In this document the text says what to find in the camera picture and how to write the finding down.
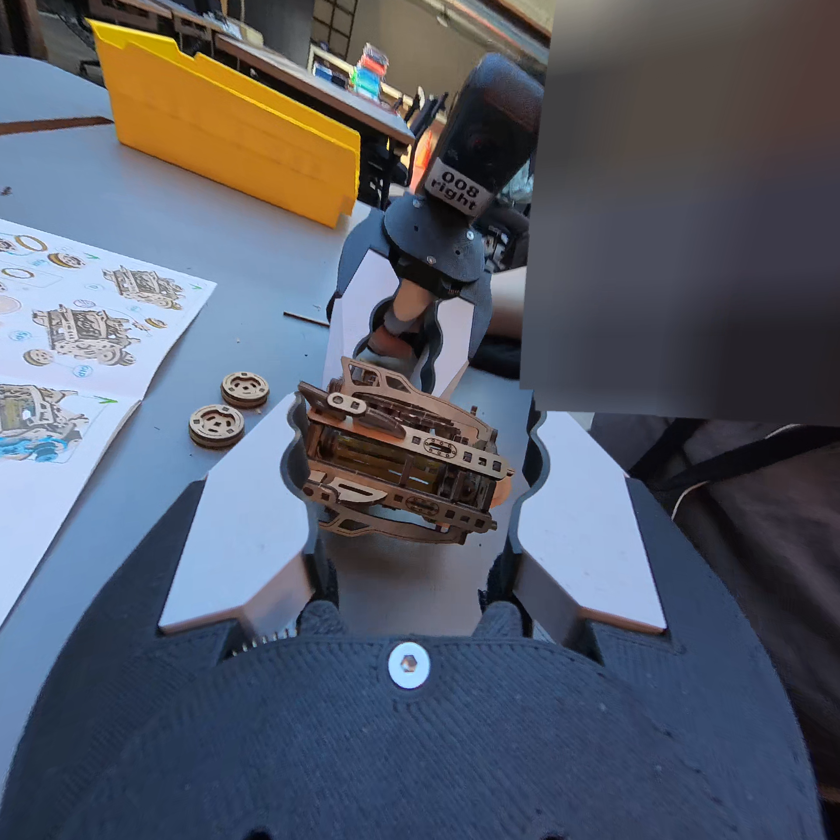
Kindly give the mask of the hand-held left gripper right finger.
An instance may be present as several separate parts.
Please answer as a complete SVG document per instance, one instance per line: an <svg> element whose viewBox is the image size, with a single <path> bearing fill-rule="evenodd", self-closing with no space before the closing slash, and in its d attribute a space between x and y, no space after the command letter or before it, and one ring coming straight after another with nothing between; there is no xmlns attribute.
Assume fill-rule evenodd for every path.
<svg viewBox="0 0 840 840"><path fill-rule="evenodd" d="M660 635L667 624L622 468L567 413L532 432L540 468L511 517L513 592L555 642L580 620Z"/></svg>

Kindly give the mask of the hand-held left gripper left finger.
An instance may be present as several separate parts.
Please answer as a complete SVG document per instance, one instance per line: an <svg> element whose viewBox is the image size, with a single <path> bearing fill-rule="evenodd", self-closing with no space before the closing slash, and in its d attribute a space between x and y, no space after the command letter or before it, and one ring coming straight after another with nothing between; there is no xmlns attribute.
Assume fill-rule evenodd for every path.
<svg viewBox="0 0 840 840"><path fill-rule="evenodd" d="M316 542L307 409L287 395L213 467L160 618L175 634L233 618L247 634L284 634L313 594Z"/></svg>

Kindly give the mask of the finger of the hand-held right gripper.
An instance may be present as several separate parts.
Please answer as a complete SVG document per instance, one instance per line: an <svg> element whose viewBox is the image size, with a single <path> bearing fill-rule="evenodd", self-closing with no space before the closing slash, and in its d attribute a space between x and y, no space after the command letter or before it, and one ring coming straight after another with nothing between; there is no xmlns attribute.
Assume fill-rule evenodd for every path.
<svg viewBox="0 0 840 840"><path fill-rule="evenodd" d="M400 281L389 260L384 212L373 208L345 239L332 300L323 383L342 374L341 359L353 358L371 333L374 311L394 298Z"/></svg>
<svg viewBox="0 0 840 840"><path fill-rule="evenodd" d="M492 312L488 287L435 301L423 316L423 347L413 385L448 400L487 333Z"/></svg>

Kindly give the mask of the wooden model vehicle body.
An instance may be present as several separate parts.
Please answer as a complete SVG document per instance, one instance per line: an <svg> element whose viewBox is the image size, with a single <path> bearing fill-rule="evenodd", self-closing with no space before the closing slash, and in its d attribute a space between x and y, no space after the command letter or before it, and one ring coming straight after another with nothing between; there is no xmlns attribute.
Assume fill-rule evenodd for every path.
<svg viewBox="0 0 840 840"><path fill-rule="evenodd" d="M418 390L404 375L342 357L326 387L300 381L307 404L302 491L320 528L410 543L464 544L497 530L492 508L516 470L498 431L470 411Z"/></svg>

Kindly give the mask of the person's right forearm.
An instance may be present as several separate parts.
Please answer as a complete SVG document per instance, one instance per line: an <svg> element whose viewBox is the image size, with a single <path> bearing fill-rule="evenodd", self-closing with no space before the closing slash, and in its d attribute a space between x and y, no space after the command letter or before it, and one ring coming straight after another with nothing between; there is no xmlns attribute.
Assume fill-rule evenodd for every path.
<svg viewBox="0 0 840 840"><path fill-rule="evenodd" d="M526 266L491 275L489 335L521 341L526 275Z"/></svg>

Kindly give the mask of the round wooden model wheel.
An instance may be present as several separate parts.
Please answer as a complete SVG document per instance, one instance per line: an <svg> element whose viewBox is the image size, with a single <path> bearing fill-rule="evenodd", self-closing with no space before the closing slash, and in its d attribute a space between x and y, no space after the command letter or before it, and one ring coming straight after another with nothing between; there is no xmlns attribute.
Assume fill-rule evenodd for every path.
<svg viewBox="0 0 840 840"><path fill-rule="evenodd" d="M241 410L254 410L266 404L270 387L258 374L235 372L223 378L220 393L226 404Z"/></svg>
<svg viewBox="0 0 840 840"><path fill-rule="evenodd" d="M245 419L236 408L213 404L195 410L189 418L190 439L204 448L228 448L245 435Z"/></svg>

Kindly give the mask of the person's right hand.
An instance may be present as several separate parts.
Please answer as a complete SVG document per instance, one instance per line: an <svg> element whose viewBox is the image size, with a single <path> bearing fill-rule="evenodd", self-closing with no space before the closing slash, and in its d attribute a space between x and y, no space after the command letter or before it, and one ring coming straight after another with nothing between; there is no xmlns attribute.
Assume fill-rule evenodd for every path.
<svg viewBox="0 0 840 840"><path fill-rule="evenodd" d="M436 300L432 291L411 280L403 279L385 312L382 324L371 333L367 341L367 350L400 362L414 360L413 346L402 336L418 330L417 324Z"/></svg>

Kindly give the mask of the black cloth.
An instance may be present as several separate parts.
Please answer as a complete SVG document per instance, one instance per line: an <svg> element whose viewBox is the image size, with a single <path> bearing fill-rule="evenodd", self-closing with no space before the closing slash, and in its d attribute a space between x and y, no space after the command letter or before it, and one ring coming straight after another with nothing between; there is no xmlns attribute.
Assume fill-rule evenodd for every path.
<svg viewBox="0 0 840 840"><path fill-rule="evenodd" d="M478 370L501 378L520 379L521 342L519 339L485 335L469 362Z"/></svg>

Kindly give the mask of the orange traffic cone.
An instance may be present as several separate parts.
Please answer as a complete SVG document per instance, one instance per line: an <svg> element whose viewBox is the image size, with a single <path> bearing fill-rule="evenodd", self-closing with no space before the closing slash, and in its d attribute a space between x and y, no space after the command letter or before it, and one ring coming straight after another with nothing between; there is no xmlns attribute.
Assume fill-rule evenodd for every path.
<svg viewBox="0 0 840 840"><path fill-rule="evenodd" d="M422 137L416 142L416 148L413 158L413 175L409 187L410 192L416 193L420 181L422 180L429 160L434 152L437 141L436 134L433 129L426 130Z"/></svg>

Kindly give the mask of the stack of colourful boxes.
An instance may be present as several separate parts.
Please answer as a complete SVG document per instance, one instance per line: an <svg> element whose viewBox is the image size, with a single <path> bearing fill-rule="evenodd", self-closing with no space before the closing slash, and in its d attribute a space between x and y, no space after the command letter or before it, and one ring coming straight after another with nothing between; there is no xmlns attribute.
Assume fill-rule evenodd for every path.
<svg viewBox="0 0 840 840"><path fill-rule="evenodd" d="M352 90L364 98L379 102L388 67L389 59L386 54L371 43L366 43L350 74Z"/></svg>

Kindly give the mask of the brown background desk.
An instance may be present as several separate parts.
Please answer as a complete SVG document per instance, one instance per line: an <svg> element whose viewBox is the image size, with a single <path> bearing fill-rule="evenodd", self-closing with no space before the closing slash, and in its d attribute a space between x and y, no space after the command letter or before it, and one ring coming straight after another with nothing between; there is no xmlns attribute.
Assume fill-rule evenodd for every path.
<svg viewBox="0 0 840 840"><path fill-rule="evenodd" d="M214 46L217 55L232 60L248 78L346 125L363 138L389 140L401 153L414 144L414 137L401 117L315 77L268 48L254 47L226 35L215 35Z"/></svg>

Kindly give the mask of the yellow plastic bin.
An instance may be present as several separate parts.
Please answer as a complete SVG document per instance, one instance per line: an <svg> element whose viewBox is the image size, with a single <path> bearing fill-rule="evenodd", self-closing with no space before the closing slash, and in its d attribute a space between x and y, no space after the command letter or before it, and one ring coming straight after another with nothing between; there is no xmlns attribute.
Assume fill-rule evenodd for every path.
<svg viewBox="0 0 840 840"><path fill-rule="evenodd" d="M171 38L89 24L122 144L331 228L352 214L356 131Z"/></svg>

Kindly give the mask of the printed instruction booklet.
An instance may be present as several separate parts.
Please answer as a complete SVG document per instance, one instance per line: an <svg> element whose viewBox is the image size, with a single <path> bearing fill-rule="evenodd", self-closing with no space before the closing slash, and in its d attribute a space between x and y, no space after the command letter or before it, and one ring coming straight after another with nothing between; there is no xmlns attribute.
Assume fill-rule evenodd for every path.
<svg viewBox="0 0 840 840"><path fill-rule="evenodd" d="M215 284L1 221L1 621Z"/></svg>

